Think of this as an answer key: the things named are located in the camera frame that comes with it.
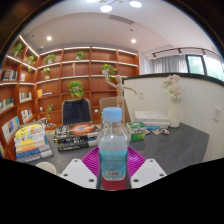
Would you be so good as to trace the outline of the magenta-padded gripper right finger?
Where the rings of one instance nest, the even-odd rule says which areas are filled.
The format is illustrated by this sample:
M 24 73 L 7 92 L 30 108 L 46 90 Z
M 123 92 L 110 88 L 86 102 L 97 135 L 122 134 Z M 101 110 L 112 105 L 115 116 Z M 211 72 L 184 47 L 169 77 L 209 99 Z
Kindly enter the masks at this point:
M 155 159 L 146 159 L 132 148 L 128 148 L 127 171 L 132 189 L 141 188 L 166 176 Z

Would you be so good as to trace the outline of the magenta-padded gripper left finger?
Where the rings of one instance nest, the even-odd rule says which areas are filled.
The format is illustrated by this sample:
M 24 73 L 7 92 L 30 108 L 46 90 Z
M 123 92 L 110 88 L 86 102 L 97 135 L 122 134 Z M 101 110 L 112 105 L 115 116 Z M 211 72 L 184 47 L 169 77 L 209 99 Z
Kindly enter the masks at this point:
M 81 187 L 96 189 L 99 172 L 99 149 L 94 148 L 82 159 L 72 159 L 61 173 L 61 177 Z

